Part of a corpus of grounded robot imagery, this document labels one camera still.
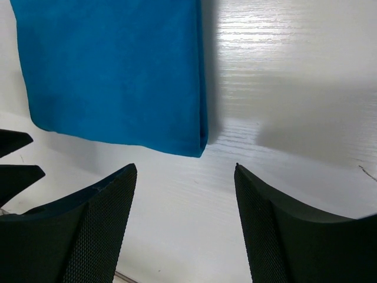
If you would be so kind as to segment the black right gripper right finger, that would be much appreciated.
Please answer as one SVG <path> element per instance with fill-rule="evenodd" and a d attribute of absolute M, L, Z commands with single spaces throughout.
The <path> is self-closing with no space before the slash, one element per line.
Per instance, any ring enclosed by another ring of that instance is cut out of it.
<path fill-rule="evenodd" d="M 309 206 L 237 164 L 234 184 L 253 282 L 375 282 L 376 216 Z"/>

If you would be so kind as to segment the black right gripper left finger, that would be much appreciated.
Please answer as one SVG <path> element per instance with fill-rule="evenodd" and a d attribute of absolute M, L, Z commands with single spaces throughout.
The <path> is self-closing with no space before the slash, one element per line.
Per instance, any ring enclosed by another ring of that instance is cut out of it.
<path fill-rule="evenodd" d="M 25 213 L 1 216 L 2 282 L 112 282 L 137 169 Z"/>

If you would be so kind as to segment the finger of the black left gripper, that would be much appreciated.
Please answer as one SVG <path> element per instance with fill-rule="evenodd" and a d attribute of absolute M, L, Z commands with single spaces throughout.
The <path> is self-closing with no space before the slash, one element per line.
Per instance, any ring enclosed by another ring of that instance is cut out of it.
<path fill-rule="evenodd" d="M 44 176 L 37 165 L 1 165 L 1 207 Z"/>
<path fill-rule="evenodd" d="M 28 133 L 12 130 L 0 130 L 0 155 L 4 157 L 33 142 Z"/>

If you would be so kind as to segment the blue t shirt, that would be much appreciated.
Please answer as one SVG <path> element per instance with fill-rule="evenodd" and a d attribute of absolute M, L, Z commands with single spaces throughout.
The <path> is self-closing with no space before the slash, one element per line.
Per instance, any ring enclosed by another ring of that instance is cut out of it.
<path fill-rule="evenodd" d="M 33 123 L 200 157 L 208 141 L 200 1 L 12 1 Z"/>

